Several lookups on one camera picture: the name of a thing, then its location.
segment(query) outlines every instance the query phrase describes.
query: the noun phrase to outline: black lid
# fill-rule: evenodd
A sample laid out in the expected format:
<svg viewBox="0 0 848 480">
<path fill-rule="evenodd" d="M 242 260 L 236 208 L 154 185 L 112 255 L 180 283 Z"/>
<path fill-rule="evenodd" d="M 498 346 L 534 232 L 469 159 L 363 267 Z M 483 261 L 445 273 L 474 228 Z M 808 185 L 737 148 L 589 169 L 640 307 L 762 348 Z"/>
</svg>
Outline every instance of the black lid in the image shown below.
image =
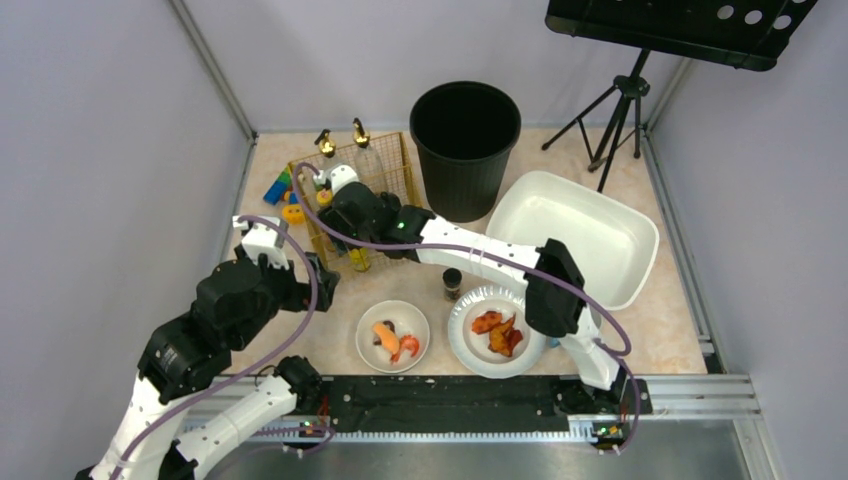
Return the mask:
<svg viewBox="0 0 848 480">
<path fill-rule="evenodd" d="M 462 272 L 455 268 L 449 268 L 442 274 L 442 281 L 448 288 L 456 288 L 462 283 Z"/>
</svg>

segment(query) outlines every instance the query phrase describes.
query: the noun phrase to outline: music stand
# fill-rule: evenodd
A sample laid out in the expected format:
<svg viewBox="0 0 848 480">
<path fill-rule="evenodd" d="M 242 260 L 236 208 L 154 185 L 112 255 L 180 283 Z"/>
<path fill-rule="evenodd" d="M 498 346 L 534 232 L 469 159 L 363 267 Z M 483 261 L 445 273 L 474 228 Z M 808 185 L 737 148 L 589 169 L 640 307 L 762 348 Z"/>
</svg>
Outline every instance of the music stand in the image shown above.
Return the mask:
<svg viewBox="0 0 848 480">
<path fill-rule="evenodd" d="M 594 172 L 604 171 L 598 183 L 603 192 L 615 152 L 636 136 L 635 158 L 641 155 L 642 97 L 650 85 L 641 77 L 652 50 L 746 70 L 766 71 L 789 44 L 789 37 L 817 0 L 550 0 L 545 24 L 556 33 L 619 43 L 641 49 L 629 76 L 619 75 L 613 85 L 577 117 L 542 145 L 547 150 L 574 125 L 580 126 Z M 616 104 L 598 148 L 592 152 L 583 117 L 612 95 Z M 624 140 L 621 132 L 632 103 L 636 126 Z M 609 153 L 604 156 L 609 143 Z"/>
</svg>

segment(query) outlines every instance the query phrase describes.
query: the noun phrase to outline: gray floor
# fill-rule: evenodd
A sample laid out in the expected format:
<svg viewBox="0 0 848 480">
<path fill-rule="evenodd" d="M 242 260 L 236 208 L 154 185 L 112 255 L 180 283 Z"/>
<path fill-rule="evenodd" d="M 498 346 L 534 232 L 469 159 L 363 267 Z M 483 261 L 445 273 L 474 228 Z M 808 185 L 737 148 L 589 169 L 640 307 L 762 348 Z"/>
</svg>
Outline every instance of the gray floor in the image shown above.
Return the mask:
<svg viewBox="0 0 848 480">
<path fill-rule="evenodd" d="M 220 476 L 229 480 L 351 479 L 748 479 L 730 421 L 643 422 L 621 457 L 586 455 L 569 444 L 381 443 L 331 444 L 298 460 L 245 444 L 220 466 L 240 460 Z M 266 449 L 247 455 L 256 448 Z"/>
</svg>

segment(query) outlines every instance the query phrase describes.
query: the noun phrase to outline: white bowl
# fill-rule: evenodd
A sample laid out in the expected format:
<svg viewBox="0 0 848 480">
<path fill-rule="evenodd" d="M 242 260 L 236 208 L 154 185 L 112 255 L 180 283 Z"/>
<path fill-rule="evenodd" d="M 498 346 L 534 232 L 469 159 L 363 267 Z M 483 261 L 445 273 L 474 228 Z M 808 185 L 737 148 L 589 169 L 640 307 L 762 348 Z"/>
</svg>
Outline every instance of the white bowl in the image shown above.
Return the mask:
<svg viewBox="0 0 848 480">
<path fill-rule="evenodd" d="M 486 235 L 541 247 L 561 241 L 586 279 L 584 290 L 607 310 L 639 295 L 660 242 L 643 213 L 548 172 L 529 172 L 498 203 Z"/>
<path fill-rule="evenodd" d="M 521 331 L 524 339 L 515 346 L 512 357 L 489 350 L 488 333 L 471 331 L 474 319 L 489 310 L 502 314 L 504 320 L 515 315 L 513 328 Z M 486 378 L 521 375 L 539 361 L 546 344 L 545 336 L 530 328 L 524 320 L 524 297 L 497 285 L 475 288 L 456 302 L 448 319 L 448 340 L 456 358 L 469 370 Z"/>
<path fill-rule="evenodd" d="M 404 352 L 397 363 L 391 363 L 391 354 L 385 348 L 374 345 L 375 323 L 391 320 L 395 325 L 398 339 L 404 335 L 413 335 L 418 339 L 418 353 L 410 357 Z M 356 326 L 356 351 L 362 360 L 374 370 L 383 373 L 400 373 L 409 370 L 418 363 L 430 346 L 430 325 L 427 317 L 415 305 L 400 300 L 388 300 L 369 308 Z"/>
</svg>

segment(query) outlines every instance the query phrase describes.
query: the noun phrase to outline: tripod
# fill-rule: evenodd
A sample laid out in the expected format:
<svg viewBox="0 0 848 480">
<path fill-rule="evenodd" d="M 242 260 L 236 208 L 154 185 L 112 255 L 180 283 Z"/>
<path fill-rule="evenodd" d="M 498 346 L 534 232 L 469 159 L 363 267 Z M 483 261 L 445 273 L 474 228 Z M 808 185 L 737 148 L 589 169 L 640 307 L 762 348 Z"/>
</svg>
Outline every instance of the tripod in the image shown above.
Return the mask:
<svg viewBox="0 0 848 480">
<path fill-rule="evenodd" d="M 636 135 L 636 151 L 633 153 L 634 158 L 639 158 L 642 154 L 639 150 L 639 124 L 642 121 L 642 97 L 648 94 L 648 91 L 651 89 L 651 86 L 648 85 L 648 82 L 645 81 L 640 75 L 642 74 L 642 68 L 645 66 L 645 62 L 648 60 L 648 54 L 651 53 L 648 49 L 642 49 L 639 53 L 639 58 L 636 59 L 636 64 L 633 65 L 633 70 L 630 72 L 630 76 L 626 77 L 624 75 L 619 75 L 615 77 L 615 80 L 612 82 L 612 86 L 604 92 L 597 100 L 592 102 L 586 110 L 580 112 L 580 115 L 574 118 L 568 125 L 563 127 L 562 130 L 557 132 L 556 135 L 551 137 L 550 140 L 545 142 L 542 145 L 542 150 L 547 150 L 551 145 L 559 137 L 561 137 L 565 132 L 567 132 L 571 127 L 575 124 L 580 125 L 580 132 L 583 134 L 583 142 L 586 144 L 586 150 L 589 152 L 589 157 L 592 159 L 592 163 L 589 164 L 589 171 L 594 172 L 601 165 L 604 165 L 604 172 L 601 174 L 601 181 L 598 184 L 598 192 L 603 192 L 604 184 L 607 182 L 607 175 L 609 175 L 609 169 L 612 165 L 613 157 L 615 156 L 615 151 L 618 147 L 621 146 L 624 142 L 630 138 L 631 135 Z M 607 125 L 607 129 L 604 131 L 604 136 L 601 137 L 601 143 L 598 145 L 598 149 L 595 150 L 594 154 L 592 153 L 592 146 L 589 144 L 589 137 L 586 135 L 586 127 L 583 125 L 583 117 L 589 114 L 592 110 L 595 109 L 601 102 L 607 99 L 610 95 L 613 94 L 616 90 L 621 92 L 621 98 L 618 99 L 618 104 L 615 106 L 615 111 L 612 114 L 612 118 L 610 118 L 609 124 Z M 630 102 L 636 102 L 636 127 L 630 132 L 629 135 L 624 137 L 624 140 L 621 140 L 621 144 L 619 143 L 619 139 L 621 138 L 621 131 L 624 129 L 624 123 L 627 121 L 627 114 L 630 111 Z M 609 155 L 603 157 L 604 151 L 607 149 L 607 144 L 609 143 L 610 136 L 613 137 L 612 144 L 609 148 Z"/>
</svg>

